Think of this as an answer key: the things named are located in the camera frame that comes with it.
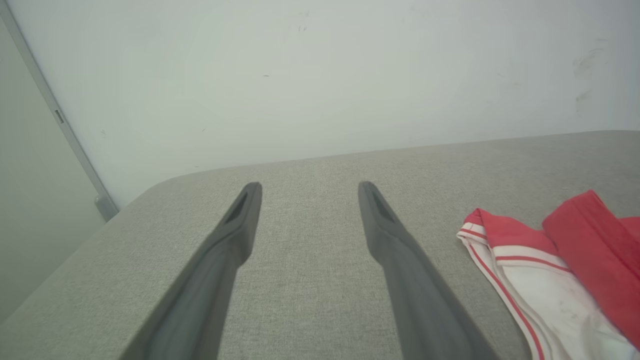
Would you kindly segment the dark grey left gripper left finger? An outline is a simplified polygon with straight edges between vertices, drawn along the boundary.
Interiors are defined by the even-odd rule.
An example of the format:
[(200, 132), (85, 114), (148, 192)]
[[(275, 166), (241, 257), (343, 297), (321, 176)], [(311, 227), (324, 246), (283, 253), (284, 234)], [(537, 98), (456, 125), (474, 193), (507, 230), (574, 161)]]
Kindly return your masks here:
[(258, 230), (263, 188), (247, 183), (121, 354), (122, 360), (215, 360), (238, 269)]

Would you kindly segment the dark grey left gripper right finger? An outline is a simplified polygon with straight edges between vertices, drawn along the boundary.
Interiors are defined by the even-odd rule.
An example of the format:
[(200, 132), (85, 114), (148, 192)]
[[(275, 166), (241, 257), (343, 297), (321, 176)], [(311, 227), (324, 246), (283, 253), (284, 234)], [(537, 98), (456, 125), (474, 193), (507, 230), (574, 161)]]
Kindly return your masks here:
[(381, 265), (405, 360), (496, 360), (454, 292), (370, 181), (358, 185), (366, 245)]

